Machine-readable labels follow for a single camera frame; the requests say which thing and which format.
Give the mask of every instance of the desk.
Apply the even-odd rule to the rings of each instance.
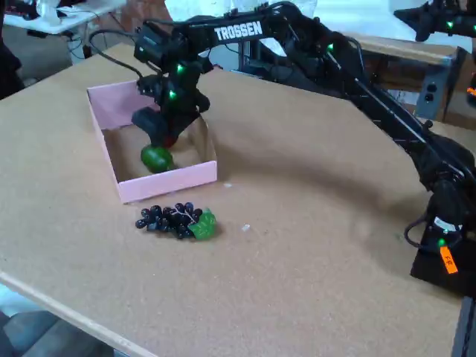
[[[58,25],[51,25],[41,17],[27,21],[20,16],[14,15],[5,15],[4,23],[17,28],[35,30],[51,35],[72,30],[74,36],[71,41],[68,42],[68,49],[74,54],[71,55],[71,61],[78,63],[80,61],[78,57],[82,58],[84,56],[83,47],[81,46],[81,37],[78,34],[78,27],[96,19],[98,16],[117,10],[125,4],[126,0],[89,0],[86,3],[74,5],[73,7],[61,7],[58,10],[63,10],[67,17],[61,18]]]
[[[146,73],[131,47],[109,53]],[[450,355],[461,299],[409,276],[402,238],[428,194],[362,113],[215,70],[200,88],[220,180],[121,205],[86,88],[133,79],[93,57],[0,102],[0,283],[132,356]],[[475,151],[476,133],[434,128]],[[216,239],[135,229],[186,201]]]

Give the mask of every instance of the black robotic arm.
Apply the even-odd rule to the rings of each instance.
[[[455,141],[434,134],[431,122],[422,123],[384,89],[367,78],[355,43],[310,19],[288,1],[264,4],[253,11],[232,10],[221,18],[200,16],[175,23],[167,33],[147,20],[135,45],[135,57],[157,74],[142,77],[138,89],[153,97],[160,112],[145,108],[132,121],[150,136],[152,145],[169,146],[210,102],[198,89],[201,74],[213,69],[199,53],[217,45],[251,39],[276,39],[288,58],[310,79],[327,79],[335,89],[413,160],[419,178],[434,194],[421,220],[405,231],[417,248],[439,252],[456,248],[476,230],[476,169],[471,152]],[[424,241],[408,237],[417,223],[426,223]]]

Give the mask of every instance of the pink cardboard tray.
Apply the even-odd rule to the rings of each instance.
[[[153,99],[139,95],[135,81],[90,88],[88,97],[97,138],[123,203],[217,180],[216,152],[202,117],[170,150],[178,168],[153,175],[141,162],[149,137],[131,122],[136,110],[155,105]]]

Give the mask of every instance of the green fruit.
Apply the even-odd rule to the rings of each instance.
[[[173,167],[173,158],[164,147],[147,145],[141,151],[141,160],[151,173],[163,173]]]

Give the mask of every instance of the dark purple grape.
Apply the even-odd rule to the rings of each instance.
[[[143,218],[145,218],[146,216],[151,216],[152,214],[150,213],[150,210],[148,210],[147,208],[144,208],[141,211],[141,215],[142,215]]]
[[[187,216],[186,214],[181,214],[180,215],[179,223],[181,225],[187,226],[190,222],[192,222],[192,219],[189,216]]]
[[[144,216],[144,221],[149,225],[150,223],[155,222],[155,217],[154,216]]]
[[[193,213],[193,203],[192,202],[187,202],[185,204],[185,210],[187,211],[188,214]]]
[[[147,225],[147,223],[146,223],[143,219],[139,219],[139,220],[135,223],[135,227],[136,227],[137,229],[142,229],[142,228],[144,228],[146,225]]]
[[[150,212],[152,213],[153,216],[162,216],[162,209],[161,206],[152,206],[150,208]]]
[[[167,218],[162,218],[159,221],[159,231],[168,232],[169,231],[169,220]]]
[[[147,226],[148,231],[158,231],[160,229],[159,222],[153,222]]]
[[[193,232],[190,229],[187,229],[184,232],[184,235],[185,235],[186,238],[194,238],[195,237],[195,234],[193,234]]]
[[[170,227],[177,227],[180,225],[181,214],[173,214],[170,217]]]
[[[187,236],[187,231],[188,231],[188,229],[184,225],[178,226],[177,229],[176,229],[177,238],[184,239]]]
[[[176,209],[180,213],[185,213],[185,206],[182,203],[177,203],[176,204]]]

